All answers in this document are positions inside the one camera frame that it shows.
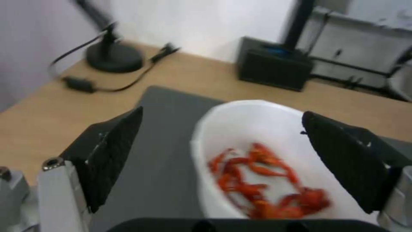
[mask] black gripper pad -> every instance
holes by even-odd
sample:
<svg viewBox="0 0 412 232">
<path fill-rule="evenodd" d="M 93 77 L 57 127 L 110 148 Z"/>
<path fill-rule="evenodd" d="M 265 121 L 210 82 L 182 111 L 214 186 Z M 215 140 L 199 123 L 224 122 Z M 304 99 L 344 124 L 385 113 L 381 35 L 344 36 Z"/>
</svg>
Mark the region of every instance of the black gripper pad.
<svg viewBox="0 0 412 232">
<path fill-rule="evenodd" d="M 380 211 L 412 162 L 367 129 L 307 111 L 302 124 L 326 167 L 366 212 Z"/>
<path fill-rule="evenodd" d="M 129 156 L 142 122 L 139 107 L 89 126 L 60 155 L 76 167 L 84 197 L 95 213 L 106 202 Z"/>
</svg>

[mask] black box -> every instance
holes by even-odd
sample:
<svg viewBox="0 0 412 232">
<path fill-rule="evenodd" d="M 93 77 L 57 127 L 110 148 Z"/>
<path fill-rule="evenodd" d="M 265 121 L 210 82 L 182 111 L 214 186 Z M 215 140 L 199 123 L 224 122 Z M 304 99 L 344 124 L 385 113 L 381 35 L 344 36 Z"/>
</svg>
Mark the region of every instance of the black box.
<svg viewBox="0 0 412 232">
<path fill-rule="evenodd" d="M 243 37 L 236 68 L 240 80 L 302 91 L 313 62 L 301 51 L 282 45 Z"/>
</svg>

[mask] black cable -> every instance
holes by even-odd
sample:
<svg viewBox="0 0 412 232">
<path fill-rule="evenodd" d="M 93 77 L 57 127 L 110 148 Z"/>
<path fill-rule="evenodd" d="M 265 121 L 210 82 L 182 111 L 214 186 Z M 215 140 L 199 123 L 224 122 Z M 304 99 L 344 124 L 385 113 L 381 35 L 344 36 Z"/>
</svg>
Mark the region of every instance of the black cable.
<svg viewBox="0 0 412 232">
<path fill-rule="evenodd" d="M 142 72 L 132 83 L 118 88 L 118 89 L 106 89 L 106 88 L 94 88 L 95 91 L 100 91 L 100 92 L 120 92 L 123 90 L 127 90 L 128 88 L 132 87 L 133 85 L 135 85 L 137 82 L 139 82 L 141 79 L 143 79 L 143 77 L 150 71 L 152 70 L 152 68 L 156 65 L 157 63 L 152 63 L 150 65 L 150 67 L 148 69 L 146 69 L 144 72 Z"/>
<path fill-rule="evenodd" d="M 154 66 L 163 58 L 167 57 L 168 55 L 171 55 L 175 52 L 177 52 L 180 48 L 174 48 L 174 46 L 170 43 L 167 43 L 162 49 L 160 49 L 160 51 L 153 56 L 152 58 L 150 58 L 150 67 L 148 69 L 146 69 L 144 72 L 142 72 L 132 83 L 118 88 L 118 89 L 106 89 L 106 88 L 94 88 L 95 91 L 100 91 L 100 92 L 120 92 L 123 90 L 127 90 L 128 88 L 132 87 L 133 85 L 135 85 L 137 82 L 139 82 L 140 80 L 143 79 L 143 77 L 145 77 L 145 75 L 152 70 L 152 68 L 154 68 Z"/>
<path fill-rule="evenodd" d="M 95 87 L 94 82 L 87 80 L 87 79 L 81 79 L 75 76 L 66 76 L 62 78 L 62 81 L 65 82 L 66 86 L 70 89 L 81 91 L 81 92 L 88 92 L 88 93 L 94 93 L 96 91 L 100 92 L 120 92 L 123 90 L 126 90 L 133 85 L 135 85 L 137 82 L 143 79 L 143 77 L 150 71 L 154 66 L 163 58 L 177 52 L 179 48 L 175 48 L 172 44 L 167 43 L 155 56 L 149 59 L 149 62 L 151 63 L 150 67 L 147 68 L 144 72 L 142 72 L 133 82 L 130 84 L 118 88 L 118 89 L 107 89 L 107 88 L 98 88 Z M 60 56 L 57 58 L 55 62 L 59 61 L 64 57 L 64 55 Z"/>
<path fill-rule="evenodd" d="M 70 51 L 64 53 L 63 55 L 57 57 L 54 61 L 52 61 L 52 62 L 50 63 L 50 65 L 49 65 L 49 67 L 48 67 L 48 69 L 47 69 L 48 72 L 49 72 L 49 75 L 50 75 L 51 77 L 53 77 L 53 78 L 57 78 L 59 75 L 57 74 L 57 71 L 56 71 L 56 69 L 55 69 L 55 67 L 54 67 L 57 62 L 59 62 L 60 60 L 62 60 L 62 59 L 65 58 L 66 56 L 72 54 L 73 52 L 79 50 L 80 48 L 86 47 L 87 45 L 93 43 L 94 41 L 98 40 L 100 37 L 101 37 L 101 35 L 98 35 L 98 36 L 96 36 L 95 38 L 93 38 L 93 39 L 91 39 L 91 40 L 89 40 L 89 41 L 87 41 L 87 42 L 85 42 L 85 43 L 83 43 L 83 44 L 81 44 L 81 45 L 79 45 L 79 46 L 71 49 Z"/>
</svg>

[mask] white wall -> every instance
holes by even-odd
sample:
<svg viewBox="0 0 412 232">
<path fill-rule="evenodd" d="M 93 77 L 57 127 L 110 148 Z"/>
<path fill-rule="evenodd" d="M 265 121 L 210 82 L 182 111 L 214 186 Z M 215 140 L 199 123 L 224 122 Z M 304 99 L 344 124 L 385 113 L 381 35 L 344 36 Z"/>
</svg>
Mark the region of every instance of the white wall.
<svg viewBox="0 0 412 232">
<path fill-rule="evenodd" d="M 150 45 L 173 42 L 184 52 L 233 61 L 245 35 L 279 42 L 294 0 L 116 0 L 125 38 Z"/>
<path fill-rule="evenodd" d="M 54 58 L 97 35 L 71 1 L 0 1 L 0 112 L 49 82 Z M 110 11 L 109 0 L 93 1 Z M 81 57 L 67 57 L 58 69 Z"/>
</svg>

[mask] lamp base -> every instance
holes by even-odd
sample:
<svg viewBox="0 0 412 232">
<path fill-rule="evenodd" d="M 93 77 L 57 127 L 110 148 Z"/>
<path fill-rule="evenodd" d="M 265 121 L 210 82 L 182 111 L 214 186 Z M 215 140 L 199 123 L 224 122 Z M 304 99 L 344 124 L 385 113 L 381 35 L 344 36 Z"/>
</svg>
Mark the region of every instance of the lamp base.
<svg viewBox="0 0 412 232">
<path fill-rule="evenodd" d="M 143 56 L 135 48 L 119 43 L 107 47 L 102 53 L 103 43 L 97 43 L 87 48 L 87 63 L 98 70 L 110 73 L 128 73 L 139 70 L 143 66 Z"/>
</svg>

